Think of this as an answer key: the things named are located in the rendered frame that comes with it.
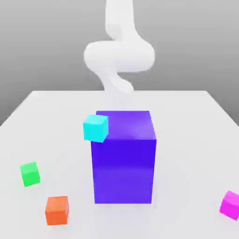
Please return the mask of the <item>small cyan cube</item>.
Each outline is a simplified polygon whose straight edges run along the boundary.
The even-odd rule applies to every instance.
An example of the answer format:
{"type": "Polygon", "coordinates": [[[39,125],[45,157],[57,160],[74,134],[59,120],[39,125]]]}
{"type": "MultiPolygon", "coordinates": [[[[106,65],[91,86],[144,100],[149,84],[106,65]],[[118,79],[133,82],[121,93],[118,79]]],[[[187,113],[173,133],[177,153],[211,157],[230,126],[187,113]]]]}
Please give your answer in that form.
{"type": "Polygon", "coordinates": [[[84,140],[103,143],[108,129],[108,117],[104,115],[89,115],[83,122],[84,140]]]}

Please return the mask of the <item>small green cube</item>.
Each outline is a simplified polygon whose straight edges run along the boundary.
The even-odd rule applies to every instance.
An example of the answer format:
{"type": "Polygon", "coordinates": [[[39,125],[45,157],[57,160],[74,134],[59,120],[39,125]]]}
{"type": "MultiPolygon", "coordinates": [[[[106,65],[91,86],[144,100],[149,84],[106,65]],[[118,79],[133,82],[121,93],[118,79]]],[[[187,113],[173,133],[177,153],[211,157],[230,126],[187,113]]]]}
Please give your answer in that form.
{"type": "Polygon", "coordinates": [[[25,187],[40,183],[40,174],[36,162],[20,166],[21,176],[25,187]]]}

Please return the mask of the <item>small magenta cube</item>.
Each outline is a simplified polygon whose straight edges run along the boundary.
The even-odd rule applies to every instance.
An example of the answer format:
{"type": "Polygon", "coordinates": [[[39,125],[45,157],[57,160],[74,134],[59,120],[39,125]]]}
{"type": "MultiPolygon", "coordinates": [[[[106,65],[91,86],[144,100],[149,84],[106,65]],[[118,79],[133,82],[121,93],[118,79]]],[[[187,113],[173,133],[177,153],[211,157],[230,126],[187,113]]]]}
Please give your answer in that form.
{"type": "Polygon", "coordinates": [[[239,195],[232,191],[227,191],[219,212],[237,221],[239,218],[239,195]]]}

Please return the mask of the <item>small orange cube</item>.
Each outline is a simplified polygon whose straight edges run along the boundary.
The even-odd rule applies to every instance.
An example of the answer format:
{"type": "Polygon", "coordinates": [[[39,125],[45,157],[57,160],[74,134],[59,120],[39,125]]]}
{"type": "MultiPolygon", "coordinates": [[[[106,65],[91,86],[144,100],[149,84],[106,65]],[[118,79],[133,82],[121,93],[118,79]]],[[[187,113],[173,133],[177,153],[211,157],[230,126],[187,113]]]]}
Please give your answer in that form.
{"type": "Polygon", "coordinates": [[[48,198],[45,208],[47,225],[66,225],[68,215],[69,203],[67,196],[48,198]]]}

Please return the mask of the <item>large purple box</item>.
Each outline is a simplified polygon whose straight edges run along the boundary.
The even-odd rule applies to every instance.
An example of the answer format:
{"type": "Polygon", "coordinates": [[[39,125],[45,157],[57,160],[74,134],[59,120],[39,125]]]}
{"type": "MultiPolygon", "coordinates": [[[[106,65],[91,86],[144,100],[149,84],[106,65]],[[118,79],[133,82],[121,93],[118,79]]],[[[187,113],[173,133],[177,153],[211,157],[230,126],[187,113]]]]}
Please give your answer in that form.
{"type": "Polygon", "coordinates": [[[91,143],[95,203],[151,203],[157,139],[150,112],[96,114],[108,116],[109,134],[91,143]]]}

